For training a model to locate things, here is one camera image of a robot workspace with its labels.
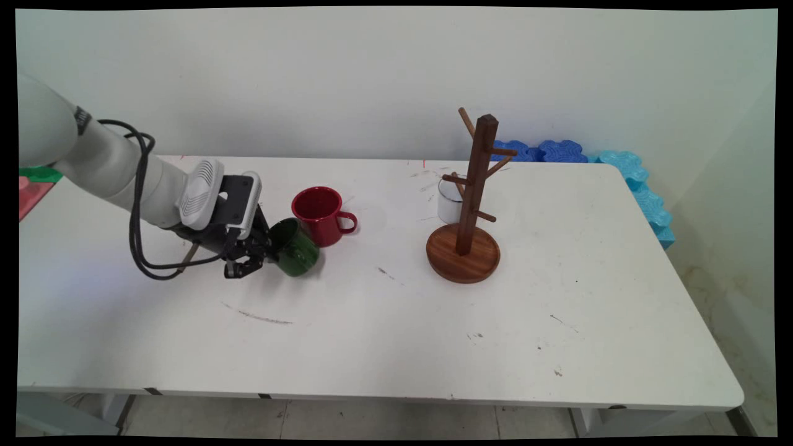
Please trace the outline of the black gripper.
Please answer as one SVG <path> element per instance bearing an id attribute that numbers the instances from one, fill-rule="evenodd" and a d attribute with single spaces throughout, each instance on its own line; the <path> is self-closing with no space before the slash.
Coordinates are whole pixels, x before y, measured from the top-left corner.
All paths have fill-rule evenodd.
<path id="1" fill-rule="evenodd" d="M 227 232 L 226 225 L 218 224 L 216 220 L 225 221 L 229 219 L 230 212 L 226 211 L 226 208 L 227 205 L 215 205 L 210 225 L 203 230 L 195 231 L 179 223 L 171 226 L 169 231 L 175 232 L 184 240 L 199 243 L 207 250 L 219 253 L 223 251 Z M 269 225 L 261 211 L 260 205 L 255 206 L 254 221 L 250 235 L 246 240 L 235 245 L 232 253 L 234 255 L 243 254 L 245 252 L 243 249 L 248 247 L 254 248 L 253 253 L 246 256 L 227 255 L 224 257 L 224 261 L 226 261 L 224 277 L 226 279 L 241 279 L 260 270 L 265 263 L 265 257 L 268 261 L 278 261 L 278 253 L 274 250 L 269 239 Z"/>

